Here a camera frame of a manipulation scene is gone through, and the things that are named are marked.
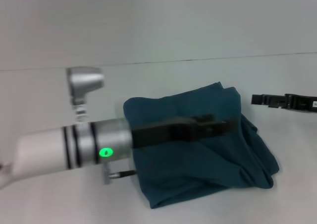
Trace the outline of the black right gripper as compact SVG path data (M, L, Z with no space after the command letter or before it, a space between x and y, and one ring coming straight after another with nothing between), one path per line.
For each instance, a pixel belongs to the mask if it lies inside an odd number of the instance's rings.
M277 95L252 95L252 105L263 105L269 108L285 108L300 112L317 112L317 98L295 94Z

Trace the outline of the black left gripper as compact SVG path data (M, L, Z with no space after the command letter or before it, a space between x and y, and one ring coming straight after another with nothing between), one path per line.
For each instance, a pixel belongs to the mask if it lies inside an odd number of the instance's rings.
M145 125L133 126L132 148L144 148L162 143L190 142L222 136L237 130L237 120L215 121L211 114L194 117L176 117Z

